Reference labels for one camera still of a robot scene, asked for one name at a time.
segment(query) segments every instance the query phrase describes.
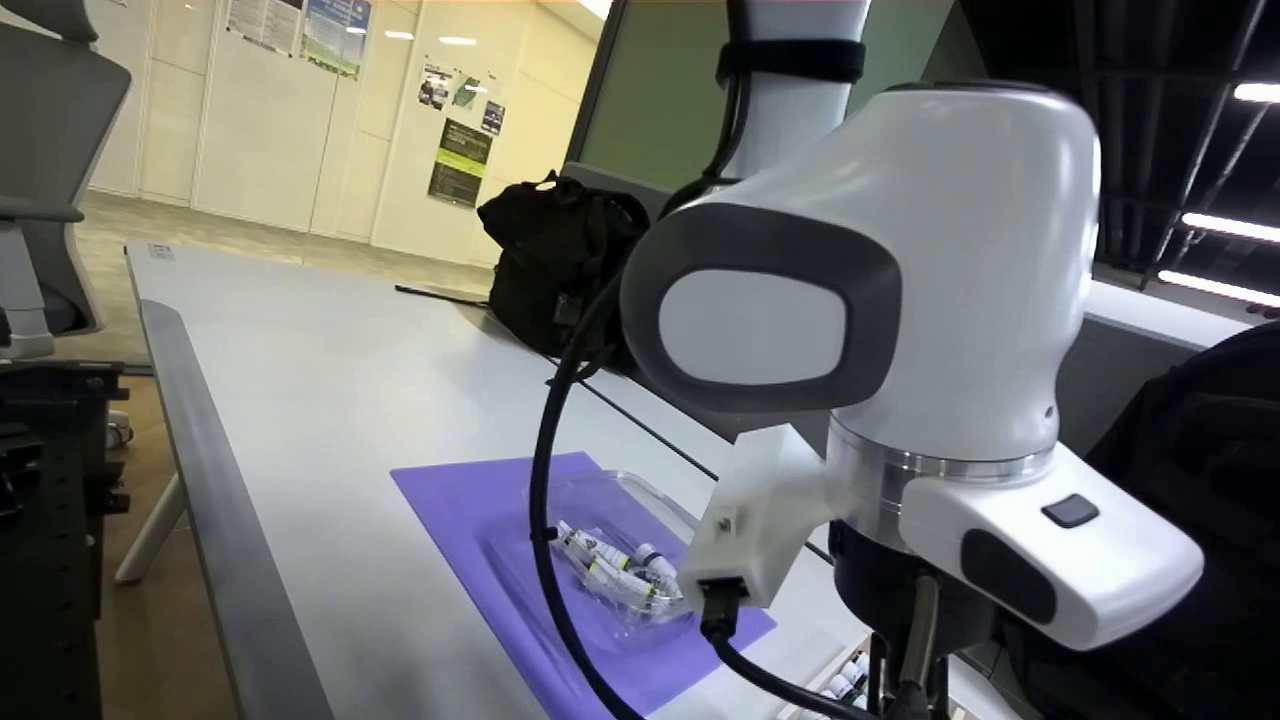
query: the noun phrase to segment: floor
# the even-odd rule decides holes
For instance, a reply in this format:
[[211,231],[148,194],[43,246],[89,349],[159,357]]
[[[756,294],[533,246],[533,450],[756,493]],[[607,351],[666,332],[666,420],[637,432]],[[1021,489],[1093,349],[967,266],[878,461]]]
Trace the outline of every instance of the floor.
[[[105,329],[92,337],[60,339],[64,361],[120,361],[140,368],[148,365],[124,264],[124,242],[137,240],[315,264],[476,301],[489,289],[489,276],[473,266],[447,266],[345,240],[217,219],[165,204],[89,194],[83,216],[89,219],[74,231],[74,253]],[[129,380],[129,390],[129,420],[137,436],[124,457],[124,489],[133,493],[133,513],[108,520],[108,573],[124,561],[129,541],[140,531],[148,507],[172,476],[172,449],[156,383],[148,375],[137,375]],[[218,656],[209,585],[187,520],[159,547],[143,585],[114,587],[105,577],[105,614],[95,631],[105,720],[237,720],[237,694]]]

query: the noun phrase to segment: ceiling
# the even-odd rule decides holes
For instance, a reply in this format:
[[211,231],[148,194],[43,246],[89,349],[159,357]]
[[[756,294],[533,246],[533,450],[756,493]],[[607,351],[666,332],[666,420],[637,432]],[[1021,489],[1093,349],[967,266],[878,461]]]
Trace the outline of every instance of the ceiling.
[[1280,106],[1231,100],[1280,78],[1269,0],[954,0],[989,76],[1079,100],[1102,134],[1098,261],[1280,293],[1280,246],[1197,234],[1207,209],[1280,222]]

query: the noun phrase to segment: purple mat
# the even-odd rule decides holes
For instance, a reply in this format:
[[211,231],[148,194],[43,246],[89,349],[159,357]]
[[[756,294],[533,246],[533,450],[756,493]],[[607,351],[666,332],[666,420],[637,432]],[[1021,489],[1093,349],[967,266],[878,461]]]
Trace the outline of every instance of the purple mat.
[[[527,463],[533,461],[444,463],[398,467],[392,476],[548,715],[607,715],[562,651],[535,585],[524,520]],[[557,457],[551,520],[601,527],[621,547],[651,545],[677,565],[682,554],[682,545],[596,467],[591,457]],[[557,573],[581,638],[637,711],[654,711],[720,667],[696,621],[630,621],[581,593],[577,573],[558,554]],[[769,627],[773,621],[762,610],[744,610],[736,644],[744,647]]]

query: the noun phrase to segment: table surface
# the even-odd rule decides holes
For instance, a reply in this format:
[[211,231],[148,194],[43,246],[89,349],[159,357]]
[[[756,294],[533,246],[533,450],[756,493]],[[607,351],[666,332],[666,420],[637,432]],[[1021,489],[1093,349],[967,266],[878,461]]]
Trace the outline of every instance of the table surface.
[[[548,361],[468,309],[245,255],[129,246],[245,715],[540,715],[392,467],[533,457]],[[700,513],[710,482],[577,390],[557,450]],[[802,551],[746,647],[808,680],[868,636]],[[773,715],[727,667],[654,715]]]

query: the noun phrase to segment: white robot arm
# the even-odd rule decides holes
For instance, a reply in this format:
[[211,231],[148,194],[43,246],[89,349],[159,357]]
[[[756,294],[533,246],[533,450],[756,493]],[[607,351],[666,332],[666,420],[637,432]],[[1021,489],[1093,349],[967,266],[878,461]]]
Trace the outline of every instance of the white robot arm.
[[[751,3],[756,34],[858,34],[862,0]],[[1055,444],[1098,204],[1093,121],[1037,86],[762,76],[736,186],[659,219],[622,266],[649,380],[700,409],[836,409],[829,461],[740,439],[682,593],[769,605],[802,535],[846,520],[1068,647],[1162,614],[1201,547]]]

